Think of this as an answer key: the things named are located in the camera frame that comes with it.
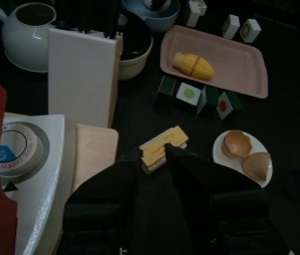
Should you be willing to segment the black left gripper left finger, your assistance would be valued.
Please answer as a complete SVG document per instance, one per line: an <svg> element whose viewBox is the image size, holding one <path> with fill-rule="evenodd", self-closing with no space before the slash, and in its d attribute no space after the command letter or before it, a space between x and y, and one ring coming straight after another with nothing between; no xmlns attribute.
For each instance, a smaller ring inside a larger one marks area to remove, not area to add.
<svg viewBox="0 0 300 255"><path fill-rule="evenodd" d="M65 205L58 255L129 255L140 168L134 149L80 185Z"/></svg>

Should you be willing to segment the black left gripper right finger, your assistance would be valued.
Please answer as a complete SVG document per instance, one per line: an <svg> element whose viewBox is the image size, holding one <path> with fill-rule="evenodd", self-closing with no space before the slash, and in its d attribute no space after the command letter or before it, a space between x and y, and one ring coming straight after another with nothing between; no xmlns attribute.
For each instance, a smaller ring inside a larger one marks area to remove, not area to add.
<svg viewBox="0 0 300 255"><path fill-rule="evenodd" d="M260 185L171 144L165 157L195 255L287 255Z"/></svg>

